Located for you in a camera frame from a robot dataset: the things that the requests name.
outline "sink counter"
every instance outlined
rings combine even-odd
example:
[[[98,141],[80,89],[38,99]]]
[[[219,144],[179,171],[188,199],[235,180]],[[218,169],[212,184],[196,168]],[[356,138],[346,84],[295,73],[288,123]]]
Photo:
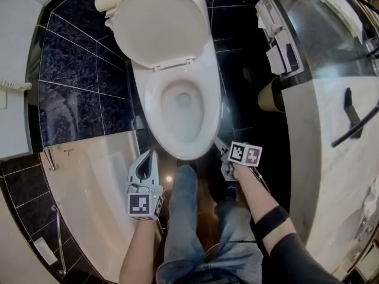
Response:
[[[323,250],[362,208],[379,173],[379,115],[360,139],[331,146],[350,128],[343,108],[347,87],[362,119],[379,100],[379,78],[314,79],[282,91],[291,148],[290,215],[308,251],[330,272],[335,266],[323,260]]]

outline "forearm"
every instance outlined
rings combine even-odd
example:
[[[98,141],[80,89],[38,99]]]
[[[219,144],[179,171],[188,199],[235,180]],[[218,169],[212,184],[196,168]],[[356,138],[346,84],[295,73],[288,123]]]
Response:
[[[151,284],[155,221],[139,221],[120,272],[120,284]]]
[[[240,182],[242,191],[245,194],[253,220],[257,223],[264,215],[279,204],[246,166],[234,164],[234,168],[235,176]],[[287,219],[264,237],[263,244],[268,254],[271,253],[272,248],[277,242],[291,233],[296,233],[296,230],[291,220]]]

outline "wristband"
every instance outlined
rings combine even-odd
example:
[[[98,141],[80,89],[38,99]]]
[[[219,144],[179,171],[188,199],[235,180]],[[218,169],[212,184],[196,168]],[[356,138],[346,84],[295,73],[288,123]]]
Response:
[[[288,214],[282,206],[279,205],[273,208],[255,224],[256,238],[258,240],[263,239],[287,219]]]

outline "black sleeve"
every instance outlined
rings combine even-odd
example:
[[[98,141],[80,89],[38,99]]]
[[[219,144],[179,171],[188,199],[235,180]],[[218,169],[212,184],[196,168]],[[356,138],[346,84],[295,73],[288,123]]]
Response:
[[[271,251],[270,265],[281,283],[341,284],[305,249],[297,234],[286,235]]]

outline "toilet lid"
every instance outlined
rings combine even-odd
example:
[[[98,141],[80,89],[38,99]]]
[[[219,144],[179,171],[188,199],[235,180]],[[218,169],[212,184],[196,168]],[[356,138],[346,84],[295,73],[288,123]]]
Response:
[[[208,23],[193,0],[121,0],[113,31],[126,56],[154,68],[200,55],[207,42]]]

